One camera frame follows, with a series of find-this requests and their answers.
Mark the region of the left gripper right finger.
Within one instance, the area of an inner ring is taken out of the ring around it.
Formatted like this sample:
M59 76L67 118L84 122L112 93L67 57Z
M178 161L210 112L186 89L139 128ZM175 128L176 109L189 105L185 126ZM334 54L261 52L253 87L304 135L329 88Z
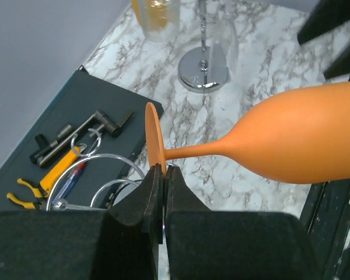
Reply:
M166 175L171 279L321 279L299 219L284 212L212 211L181 170Z

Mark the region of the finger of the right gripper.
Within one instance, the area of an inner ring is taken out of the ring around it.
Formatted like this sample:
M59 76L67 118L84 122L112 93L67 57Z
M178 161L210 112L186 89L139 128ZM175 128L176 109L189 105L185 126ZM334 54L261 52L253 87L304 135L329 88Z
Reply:
M321 0L297 33L303 45L350 20L350 0Z
M345 74L350 74L350 45L324 71L326 79L336 78Z

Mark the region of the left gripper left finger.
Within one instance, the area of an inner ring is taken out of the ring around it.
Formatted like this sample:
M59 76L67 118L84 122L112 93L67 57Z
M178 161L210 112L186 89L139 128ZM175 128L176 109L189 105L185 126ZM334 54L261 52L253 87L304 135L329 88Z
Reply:
M0 212L0 279L157 279L162 178L108 210Z

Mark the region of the orange plastic goblet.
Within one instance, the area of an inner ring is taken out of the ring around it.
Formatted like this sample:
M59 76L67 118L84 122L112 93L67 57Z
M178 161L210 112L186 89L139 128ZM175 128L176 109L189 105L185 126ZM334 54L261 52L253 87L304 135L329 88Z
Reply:
M165 148L158 113L148 103L145 136L151 166L220 155L283 183L350 179L350 82L275 94L252 107L221 139L176 149Z

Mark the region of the clear wine glass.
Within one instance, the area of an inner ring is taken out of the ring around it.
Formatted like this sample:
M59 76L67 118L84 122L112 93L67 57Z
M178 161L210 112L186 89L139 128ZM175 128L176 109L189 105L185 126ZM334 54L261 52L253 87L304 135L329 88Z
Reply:
M216 23L211 52L211 74L218 80L228 83L237 71L239 42L234 23L236 18L236 1L221 1L222 11Z

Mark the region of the tall chrome glass rack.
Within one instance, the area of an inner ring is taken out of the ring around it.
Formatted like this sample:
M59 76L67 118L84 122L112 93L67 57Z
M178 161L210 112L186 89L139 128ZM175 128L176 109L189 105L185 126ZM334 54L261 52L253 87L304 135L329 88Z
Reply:
M229 81L226 55L220 44L207 46L207 3L199 1L201 45L186 52L178 63L178 79L188 90L211 93Z

